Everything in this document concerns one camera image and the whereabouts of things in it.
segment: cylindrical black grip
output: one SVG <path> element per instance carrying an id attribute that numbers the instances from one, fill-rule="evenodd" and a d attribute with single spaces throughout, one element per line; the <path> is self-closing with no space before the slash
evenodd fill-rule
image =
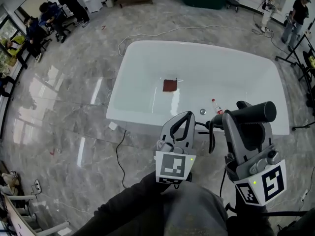
<path id="1" fill-rule="evenodd" d="M 271 101 L 231 112 L 239 124 L 248 122 L 272 122 L 277 116 L 276 106 Z"/>

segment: white bathtub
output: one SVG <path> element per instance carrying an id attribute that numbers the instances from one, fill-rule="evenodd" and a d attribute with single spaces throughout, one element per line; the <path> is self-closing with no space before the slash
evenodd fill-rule
<path id="1" fill-rule="evenodd" d="M 177 91 L 163 92 L 164 79 L 176 78 Z M 273 62 L 228 48 L 184 42 L 132 43 L 106 117 L 127 130 L 159 135 L 168 120 L 185 111 L 192 111 L 198 122 L 211 120 L 216 114 L 213 98 L 229 110 L 237 109 L 239 100 L 253 105 L 272 101 L 277 107 L 277 118 L 271 123 L 274 135 L 289 134 L 284 90 Z M 204 128 L 196 126 L 196 131 Z"/>

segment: marble floor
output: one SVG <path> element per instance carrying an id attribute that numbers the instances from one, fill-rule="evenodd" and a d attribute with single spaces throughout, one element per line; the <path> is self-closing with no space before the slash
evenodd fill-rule
<path id="1" fill-rule="evenodd" d="M 86 28 L 76 28 L 64 44 L 49 44 L 40 63 L 31 60 L 14 91 L 5 124 L 1 159 L 22 178 L 26 194 L 36 179 L 43 194 L 32 203 L 43 228 L 68 220 L 72 230 L 87 222 L 94 210 L 123 190 L 123 172 L 115 147 L 124 130 L 112 131 L 105 118 L 111 92 L 123 57 L 117 45 L 127 36 L 158 34 L 179 26 L 224 25 L 239 29 L 180 29 L 160 37 L 128 39 L 121 50 L 140 39 L 187 41 L 228 47 L 274 60 L 281 54 L 270 41 L 251 32 L 255 28 L 253 12 L 240 9 L 219 11 L 185 6 L 180 0 L 154 0 L 120 9 L 103 8 L 91 15 Z M 283 28 L 271 22 L 274 43 L 280 41 Z M 290 126 L 310 122 L 312 113 L 305 106 L 305 85 L 297 81 L 298 71 L 284 62 L 276 62 L 282 80 Z M 300 196 L 310 187 L 315 166 L 315 126 L 291 132 L 276 140 L 287 165 L 288 190 L 269 205 L 270 211 L 298 210 Z M 126 133 L 119 157 L 126 171 L 125 185 L 137 183 L 154 170 L 157 137 Z M 198 158 L 193 167 L 193 182 L 219 194 L 224 171 L 225 143 L 213 154 L 208 142 L 196 142 Z M 314 188 L 302 210 L 315 206 Z M 233 184 L 226 180 L 224 202 L 235 203 Z M 273 227 L 288 225 L 295 217 L 270 218 Z"/>

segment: trash can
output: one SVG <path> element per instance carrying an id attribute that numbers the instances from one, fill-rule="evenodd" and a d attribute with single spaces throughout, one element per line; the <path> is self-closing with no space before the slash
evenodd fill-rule
<path id="1" fill-rule="evenodd" d="M 108 8 L 114 7 L 114 0 L 106 0 L 105 3 Z"/>

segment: plastic bottle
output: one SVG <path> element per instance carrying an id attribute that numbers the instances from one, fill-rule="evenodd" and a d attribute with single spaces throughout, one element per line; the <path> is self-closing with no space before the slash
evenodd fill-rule
<path id="1" fill-rule="evenodd" d="M 222 115 L 224 113 L 223 109 L 216 103 L 215 99 L 212 99 L 212 105 L 217 114 Z"/>

